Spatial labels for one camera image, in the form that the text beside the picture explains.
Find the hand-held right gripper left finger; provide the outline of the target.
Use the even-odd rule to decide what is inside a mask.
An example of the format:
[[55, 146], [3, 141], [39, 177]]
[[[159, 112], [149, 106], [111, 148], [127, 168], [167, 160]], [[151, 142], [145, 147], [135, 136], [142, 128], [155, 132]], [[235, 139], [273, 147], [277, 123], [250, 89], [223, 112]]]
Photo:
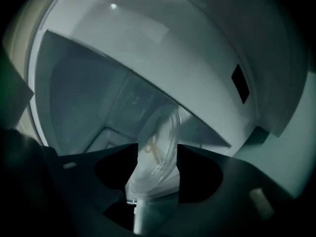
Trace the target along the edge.
[[85, 154], [42, 152], [50, 177], [71, 217], [76, 234], [130, 234], [134, 205], [125, 185], [137, 165], [137, 144]]

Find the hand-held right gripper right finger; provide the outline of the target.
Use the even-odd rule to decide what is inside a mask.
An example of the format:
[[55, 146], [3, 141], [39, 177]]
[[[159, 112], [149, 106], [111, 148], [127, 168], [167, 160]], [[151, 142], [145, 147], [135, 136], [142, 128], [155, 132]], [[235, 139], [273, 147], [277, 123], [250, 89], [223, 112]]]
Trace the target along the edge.
[[170, 219], [173, 237], [289, 237], [293, 199], [261, 170], [240, 159], [179, 145], [180, 186]]

